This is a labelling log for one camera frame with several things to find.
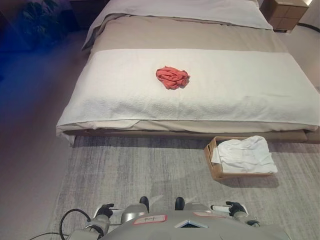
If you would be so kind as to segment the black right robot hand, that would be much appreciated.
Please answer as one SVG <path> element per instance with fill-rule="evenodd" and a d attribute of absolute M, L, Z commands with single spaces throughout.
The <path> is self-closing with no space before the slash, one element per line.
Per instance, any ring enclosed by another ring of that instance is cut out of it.
<path fill-rule="evenodd" d="M 228 213 L 229 216 L 233 217 L 236 213 L 242 212 L 246 215 L 248 211 L 243 204 L 234 201 L 226 201 L 225 205 L 211 205 L 210 209 L 215 212 Z"/>

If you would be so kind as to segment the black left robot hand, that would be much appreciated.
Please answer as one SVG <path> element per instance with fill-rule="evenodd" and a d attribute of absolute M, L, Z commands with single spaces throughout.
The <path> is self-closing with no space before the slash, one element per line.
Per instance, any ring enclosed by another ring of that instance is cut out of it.
<path fill-rule="evenodd" d="M 113 211 L 112 211 L 113 207 L 114 207 L 113 203 L 103 204 L 96 210 L 95 217 L 100 215 L 105 215 L 108 218 L 110 218 L 113 215 Z"/>

